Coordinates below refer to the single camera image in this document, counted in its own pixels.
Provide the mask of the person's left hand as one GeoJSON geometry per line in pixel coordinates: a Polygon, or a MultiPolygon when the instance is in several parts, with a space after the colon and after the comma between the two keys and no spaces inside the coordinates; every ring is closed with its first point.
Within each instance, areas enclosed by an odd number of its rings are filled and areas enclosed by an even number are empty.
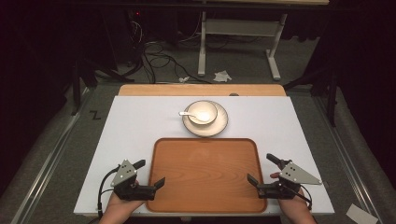
{"type": "Polygon", "coordinates": [[[125,201],[112,193],[99,224],[123,224],[145,201],[125,201]]]}

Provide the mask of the black metal stand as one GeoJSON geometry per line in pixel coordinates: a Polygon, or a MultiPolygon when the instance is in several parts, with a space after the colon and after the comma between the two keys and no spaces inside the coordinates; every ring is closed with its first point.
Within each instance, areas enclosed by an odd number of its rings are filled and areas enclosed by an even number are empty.
{"type": "Polygon", "coordinates": [[[74,102],[74,108],[72,111],[72,115],[75,116],[78,111],[82,108],[82,93],[81,93],[81,89],[80,89],[80,81],[83,80],[84,84],[87,87],[96,87],[97,86],[97,80],[95,79],[94,75],[91,76],[84,76],[82,77],[79,73],[78,73],[78,69],[79,68],[85,68],[85,69],[92,69],[92,70],[99,70],[103,73],[105,73],[106,75],[115,78],[118,81],[121,82],[126,82],[126,83],[134,83],[133,79],[124,77],[120,74],[118,74],[117,72],[115,72],[114,70],[111,70],[109,68],[106,68],[104,66],[102,66],[99,63],[96,63],[92,60],[89,59],[80,59],[80,60],[76,60],[73,67],[72,67],[72,87],[73,87],[73,102],[74,102]]]}
{"type": "Polygon", "coordinates": [[[293,81],[283,86],[285,91],[291,90],[299,85],[311,84],[310,93],[312,96],[327,96],[326,116],[330,124],[335,126],[334,112],[336,102],[337,90],[337,75],[330,68],[320,68],[317,71],[307,73],[302,77],[294,79],[293,81]]]}

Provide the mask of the cream bowl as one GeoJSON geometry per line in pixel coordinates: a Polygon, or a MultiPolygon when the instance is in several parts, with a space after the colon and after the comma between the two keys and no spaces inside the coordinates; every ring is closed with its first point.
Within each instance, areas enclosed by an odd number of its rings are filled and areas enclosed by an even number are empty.
{"type": "Polygon", "coordinates": [[[188,120],[196,125],[208,125],[218,116],[217,108],[209,101],[194,102],[187,107],[186,111],[191,113],[188,120]]]}

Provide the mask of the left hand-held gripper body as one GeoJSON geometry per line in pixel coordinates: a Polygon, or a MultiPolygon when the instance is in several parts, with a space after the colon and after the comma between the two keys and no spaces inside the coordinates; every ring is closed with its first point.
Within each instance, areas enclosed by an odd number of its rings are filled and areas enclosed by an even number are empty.
{"type": "Polygon", "coordinates": [[[156,189],[153,186],[141,186],[136,182],[137,170],[133,163],[124,160],[111,182],[114,193],[125,201],[153,201],[156,189]]]}

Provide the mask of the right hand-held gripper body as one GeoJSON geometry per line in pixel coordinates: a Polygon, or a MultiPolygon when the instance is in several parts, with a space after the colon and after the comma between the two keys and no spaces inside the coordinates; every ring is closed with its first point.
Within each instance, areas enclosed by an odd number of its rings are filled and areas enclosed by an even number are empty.
{"type": "Polygon", "coordinates": [[[291,200],[295,196],[305,199],[305,196],[299,193],[302,184],[321,185],[322,181],[306,170],[288,160],[288,164],[283,170],[280,170],[278,180],[271,184],[259,184],[257,187],[258,196],[263,199],[281,199],[291,200]]]}

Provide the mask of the cream plate with dark rim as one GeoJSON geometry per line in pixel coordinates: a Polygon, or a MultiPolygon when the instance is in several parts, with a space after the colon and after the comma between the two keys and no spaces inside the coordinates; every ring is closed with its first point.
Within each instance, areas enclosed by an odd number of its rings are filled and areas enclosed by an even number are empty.
{"type": "Polygon", "coordinates": [[[228,124],[228,114],[227,111],[225,110],[225,108],[213,101],[209,101],[211,103],[213,103],[215,105],[215,107],[218,110],[218,116],[217,118],[210,124],[208,125],[196,125],[191,123],[188,120],[188,117],[184,117],[182,119],[184,126],[193,134],[196,134],[198,136],[201,137],[210,137],[210,136],[214,136],[218,133],[221,133],[228,124]]]}

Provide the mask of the metal floor rail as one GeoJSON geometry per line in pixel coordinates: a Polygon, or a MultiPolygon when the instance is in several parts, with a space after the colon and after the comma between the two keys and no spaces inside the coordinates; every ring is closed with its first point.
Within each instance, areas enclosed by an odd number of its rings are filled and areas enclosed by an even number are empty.
{"type": "Polygon", "coordinates": [[[340,133],[337,131],[336,127],[330,123],[330,119],[327,117],[327,109],[325,103],[320,97],[314,97],[313,101],[318,108],[322,119],[326,123],[328,130],[330,131],[334,143],[336,144],[338,158],[342,164],[343,169],[346,172],[349,184],[351,185],[354,194],[359,201],[360,209],[364,210],[369,215],[376,217],[376,224],[383,224],[383,220],[378,214],[369,190],[363,183],[357,168],[355,167],[351,157],[347,153],[347,148],[342,141],[340,133]]]}
{"type": "Polygon", "coordinates": [[[36,205],[43,195],[64,153],[64,145],[80,117],[81,108],[85,106],[92,95],[92,88],[85,87],[83,91],[78,91],[78,93],[81,94],[80,102],[73,105],[72,111],[67,114],[66,124],[57,136],[55,145],[46,156],[46,159],[41,163],[34,181],[30,185],[29,190],[24,194],[23,200],[10,221],[10,224],[26,224],[35,211],[36,205]]]}

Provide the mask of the white ceramic spoon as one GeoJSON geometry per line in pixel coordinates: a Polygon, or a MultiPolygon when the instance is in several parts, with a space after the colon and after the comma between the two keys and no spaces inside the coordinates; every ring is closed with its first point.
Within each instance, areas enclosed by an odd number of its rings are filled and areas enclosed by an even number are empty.
{"type": "Polygon", "coordinates": [[[186,111],[180,111],[178,113],[180,116],[191,116],[191,117],[195,117],[196,119],[200,120],[201,122],[208,122],[209,121],[209,116],[206,113],[203,114],[193,114],[190,112],[186,112],[186,111]]]}

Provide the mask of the white table mat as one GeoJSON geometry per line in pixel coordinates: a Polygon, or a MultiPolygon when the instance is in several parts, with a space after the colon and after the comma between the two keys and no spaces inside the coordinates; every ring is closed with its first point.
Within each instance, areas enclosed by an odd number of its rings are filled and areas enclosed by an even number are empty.
{"type": "MultiPolygon", "coordinates": [[[[117,96],[78,196],[74,212],[94,216],[100,182],[127,159],[151,163],[155,142],[162,137],[191,137],[178,115],[198,96],[117,96]]],[[[249,138],[256,143],[262,175],[277,170],[265,159],[272,153],[320,177],[291,99],[287,96],[211,96],[222,105],[229,122],[219,138],[249,138]]]]}

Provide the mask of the white metal desk frame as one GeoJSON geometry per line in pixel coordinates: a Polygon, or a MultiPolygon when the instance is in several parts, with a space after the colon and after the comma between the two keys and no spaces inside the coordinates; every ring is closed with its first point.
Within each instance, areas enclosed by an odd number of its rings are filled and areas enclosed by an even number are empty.
{"type": "Polygon", "coordinates": [[[265,51],[273,80],[279,81],[279,74],[275,54],[280,37],[283,33],[288,15],[282,14],[278,21],[241,21],[226,19],[208,19],[206,13],[201,13],[201,37],[198,58],[198,76],[205,75],[206,36],[207,35],[241,35],[256,37],[272,37],[272,47],[265,51]]]}

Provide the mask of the wooden table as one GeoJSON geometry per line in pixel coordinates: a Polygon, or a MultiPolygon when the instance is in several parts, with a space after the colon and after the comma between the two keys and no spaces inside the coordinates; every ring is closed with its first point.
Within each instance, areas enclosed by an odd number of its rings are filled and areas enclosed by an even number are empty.
{"type": "Polygon", "coordinates": [[[286,96],[278,84],[125,84],[120,96],[286,96]]]}

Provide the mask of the flat white paper sheet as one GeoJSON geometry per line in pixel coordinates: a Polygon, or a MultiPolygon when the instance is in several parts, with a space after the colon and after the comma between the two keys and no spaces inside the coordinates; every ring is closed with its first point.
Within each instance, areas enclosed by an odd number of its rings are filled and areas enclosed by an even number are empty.
{"type": "Polygon", "coordinates": [[[355,204],[350,205],[346,215],[357,224],[376,224],[378,221],[377,217],[372,216],[355,204]]]}

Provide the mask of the wooden tray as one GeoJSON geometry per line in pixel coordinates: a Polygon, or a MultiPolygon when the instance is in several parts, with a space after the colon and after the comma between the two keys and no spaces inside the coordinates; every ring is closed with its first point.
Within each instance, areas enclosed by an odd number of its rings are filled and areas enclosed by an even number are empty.
{"type": "Polygon", "coordinates": [[[165,179],[153,213],[259,214],[258,197],[247,175],[262,181],[258,149],[248,138],[162,138],[153,149],[148,182],[165,179]]]}

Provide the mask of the large crumpled white paper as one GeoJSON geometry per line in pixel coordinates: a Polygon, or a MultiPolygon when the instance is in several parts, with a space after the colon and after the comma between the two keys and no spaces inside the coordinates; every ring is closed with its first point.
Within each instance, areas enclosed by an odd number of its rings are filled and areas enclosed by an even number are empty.
{"type": "Polygon", "coordinates": [[[229,80],[232,80],[232,78],[226,71],[217,72],[214,77],[214,81],[217,82],[228,82],[229,80]]]}

